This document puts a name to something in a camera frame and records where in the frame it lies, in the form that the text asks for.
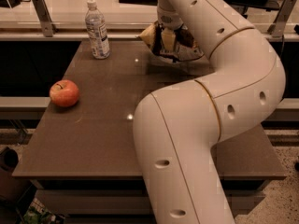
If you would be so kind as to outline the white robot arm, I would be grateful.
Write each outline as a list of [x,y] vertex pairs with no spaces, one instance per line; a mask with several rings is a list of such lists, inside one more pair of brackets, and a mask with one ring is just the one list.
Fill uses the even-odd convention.
[[135,151],[157,224],[235,224],[212,147],[278,106],[285,72],[264,36],[223,0],[158,0],[183,21],[213,68],[137,106]]

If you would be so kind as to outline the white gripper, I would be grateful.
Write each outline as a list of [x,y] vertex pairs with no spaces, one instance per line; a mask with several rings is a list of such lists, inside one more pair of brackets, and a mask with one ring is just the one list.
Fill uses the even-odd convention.
[[161,37],[164,48],[167,51],[173,51],[176,45],[176,35],[173,30],[179,29],[183,21],[176,11],[167,11],[157,7],[158,22],[164,27]]

